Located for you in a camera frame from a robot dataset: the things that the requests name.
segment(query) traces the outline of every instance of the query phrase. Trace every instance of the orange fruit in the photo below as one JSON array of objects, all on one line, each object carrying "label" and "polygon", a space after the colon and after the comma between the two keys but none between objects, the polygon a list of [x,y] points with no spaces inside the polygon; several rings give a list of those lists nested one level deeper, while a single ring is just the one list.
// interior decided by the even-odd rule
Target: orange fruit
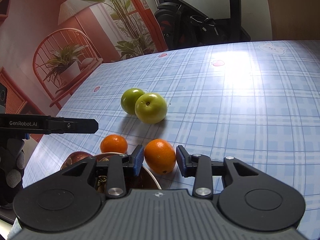
[{"label": "orange fruit", "polygon": [[163,175],[173,170],[176,154],[171,144],[162,139],[155,139],[144,149],[144,159],[154,172]]},{"label": "orange fruit", "polygon": [[117,134],[110,134],[106,136],[100,143],[100,150],[102,153],[125,153],[127,149],[127,141],[122,136]]}]

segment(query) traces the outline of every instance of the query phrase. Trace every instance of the cartoon bear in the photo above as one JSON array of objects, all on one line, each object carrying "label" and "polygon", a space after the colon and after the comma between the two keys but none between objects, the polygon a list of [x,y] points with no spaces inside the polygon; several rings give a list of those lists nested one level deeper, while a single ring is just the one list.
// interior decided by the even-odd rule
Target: cartoon bear
[{"label": "cartoon bear", "polygon": [[265,52],[275,54],[275,55],[284,55],[284,53],[285,53],[285,48],[274,46],[271,43],[261,44],[259,46],[259,49],[261,49]]}]

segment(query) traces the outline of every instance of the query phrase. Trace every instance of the white plant pot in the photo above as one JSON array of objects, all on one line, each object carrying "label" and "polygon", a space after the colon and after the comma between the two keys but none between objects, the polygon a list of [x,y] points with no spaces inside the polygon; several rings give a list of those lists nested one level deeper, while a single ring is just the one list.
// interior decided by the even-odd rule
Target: white plant pot
[{"label": "white plant pot", "polygon": [[68,67],[65,71],[63,71],[60,74],[60,77],[63,81],[69,83],[79,74],[80,74],[79,65],[78,65],[78,62],[75,61],[70,67]]}]

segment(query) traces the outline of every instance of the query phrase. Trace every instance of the tall green plant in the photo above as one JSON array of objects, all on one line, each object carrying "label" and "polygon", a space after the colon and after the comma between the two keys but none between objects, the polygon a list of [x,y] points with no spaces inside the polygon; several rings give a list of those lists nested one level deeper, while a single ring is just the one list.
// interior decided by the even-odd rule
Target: tall green plant
[{"label": "tall green plant", "polygon": [[78,57],[83,55],[81,51],[87,47],[88,45],[68,44],[63,49],[59,49],[59,51],[50,51],[52,58],[44,64],[50,71],[43,81],[49,78],[49,80],[51,79],[55,83],[62,72],[68,69],[74,62],[79,61]]},{"label": "tall green plant", "polygon": [[119,29],[124,31],[131,41],[119,41],[116,46],[121,50],[121,58],[130,58],[140,55],[150,54],[153,52],[151,48],[153,41],[149,44],[146,41],[146,33],[143,33],[143,28],[140,21],[134,16],[129,15],[129,7],[131,0],[108,0],[110,3],[106,3],[106,0],[87,0],[101,2],[110,6],[113,10],[111,17],[113,20],[121,20],[124,27],[119,26]]}]

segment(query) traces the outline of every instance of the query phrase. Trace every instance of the bowl rim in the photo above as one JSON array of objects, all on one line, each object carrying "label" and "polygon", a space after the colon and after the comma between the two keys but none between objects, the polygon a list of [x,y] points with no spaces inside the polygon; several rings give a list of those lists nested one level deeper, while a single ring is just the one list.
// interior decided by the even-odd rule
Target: bowl rim
[{"label": "bowl rim", "polygon": [[[111,154],[121,154],[121,153],[117,153],[117,152],[106,152],[106,153],[111,153]],[[162,189],[158,180],[156,179],[156,177],[152,174],[152,172],[145,166],[145,165],[142,165],[142,167],[145,169],[145,171],[150,175],[150,177],[152,178],[152,180],[155,182],[156,186],[158,189]]]}]

